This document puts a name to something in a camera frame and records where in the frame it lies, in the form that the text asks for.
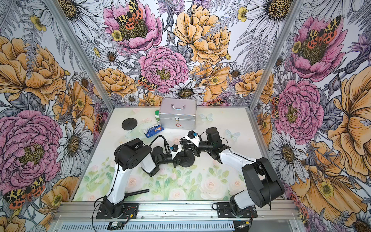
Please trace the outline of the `black microphone clip pole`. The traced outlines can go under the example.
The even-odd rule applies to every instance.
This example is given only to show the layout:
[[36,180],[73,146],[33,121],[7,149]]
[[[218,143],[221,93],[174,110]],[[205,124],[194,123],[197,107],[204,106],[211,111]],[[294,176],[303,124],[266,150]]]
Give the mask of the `black microphone clip pole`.
[[181,138],[180,140],[180,145],[182,147],[182,153],[186,154],[186,153],[190,153],[190,154],[193,154],[193,143],[189,140],[187,140],[186,138]]

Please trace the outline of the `black round stand base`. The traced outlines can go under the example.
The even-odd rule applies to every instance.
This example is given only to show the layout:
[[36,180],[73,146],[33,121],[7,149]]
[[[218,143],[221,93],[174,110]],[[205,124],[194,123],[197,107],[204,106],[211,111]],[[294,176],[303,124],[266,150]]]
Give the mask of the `black round stand base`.
[[195,156],[191,150],[184,150],[177,155],[179,165],[184,168],[192,166],[195,162]]

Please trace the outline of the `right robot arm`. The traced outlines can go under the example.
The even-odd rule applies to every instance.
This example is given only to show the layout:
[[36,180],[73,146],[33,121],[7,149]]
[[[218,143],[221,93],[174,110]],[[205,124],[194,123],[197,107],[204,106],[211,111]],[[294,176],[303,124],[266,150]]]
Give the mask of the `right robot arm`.
[[248,158],[234,152],[228,144],[223,144],[215,127],[206,130],[205,141],[196,132],[189,132],[188,136],[196,147],[196,155],[205,152],[219,163],[242,173],[246,190],[230,198],[229,208],[234,217],[242,217],[254,206],[270,205],[284,194],[284,186],[267,158]]

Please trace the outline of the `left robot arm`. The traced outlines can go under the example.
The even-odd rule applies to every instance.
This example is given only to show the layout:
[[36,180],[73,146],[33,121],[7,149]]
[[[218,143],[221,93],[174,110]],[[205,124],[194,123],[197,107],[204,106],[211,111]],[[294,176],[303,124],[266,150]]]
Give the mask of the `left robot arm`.
[[125,191],[132,170],[138,165],[149,176],[159,171],[159,166],[166,163],[178,163],[175,158],[183,151],[181,145],[168,146],[164,153],[161,148],[152,149],[139,139],[133,139],[116,148],[114,152],[116,174],[111,183],[111,189],[103,197],[100,211],[111,218],[119,218],[124,211],[123,201],[126,198]]

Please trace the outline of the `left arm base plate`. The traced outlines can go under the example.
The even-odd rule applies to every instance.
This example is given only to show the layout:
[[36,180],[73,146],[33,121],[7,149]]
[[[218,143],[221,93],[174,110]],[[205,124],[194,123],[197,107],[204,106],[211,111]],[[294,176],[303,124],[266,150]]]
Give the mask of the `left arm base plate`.
[[138,207],[138,203],[101,204],[96,219],[136,219]]

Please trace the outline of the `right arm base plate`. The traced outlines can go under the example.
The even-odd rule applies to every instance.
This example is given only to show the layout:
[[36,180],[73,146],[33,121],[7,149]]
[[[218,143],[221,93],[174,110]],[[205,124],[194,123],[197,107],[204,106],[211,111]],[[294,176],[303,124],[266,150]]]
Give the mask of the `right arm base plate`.
[[212,205],[212,209],[217,212],[218,218],[257,218],[255,206],[241,209],[236,204],[230,202],[217,202]]

